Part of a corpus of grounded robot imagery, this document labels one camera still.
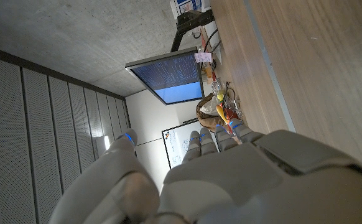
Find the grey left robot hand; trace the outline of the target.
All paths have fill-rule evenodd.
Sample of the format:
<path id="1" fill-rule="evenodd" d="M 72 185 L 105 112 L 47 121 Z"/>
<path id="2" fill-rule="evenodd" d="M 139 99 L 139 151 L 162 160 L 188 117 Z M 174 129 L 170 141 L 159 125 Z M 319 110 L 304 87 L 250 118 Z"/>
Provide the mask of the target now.
<path id="1" fill-rule="evenodd" d="M 193 131 L 158 188 L 128 129 L 65 191 L 51 223 L 362 223 L 362 163 L 286 130 L 233 119 Z"/>

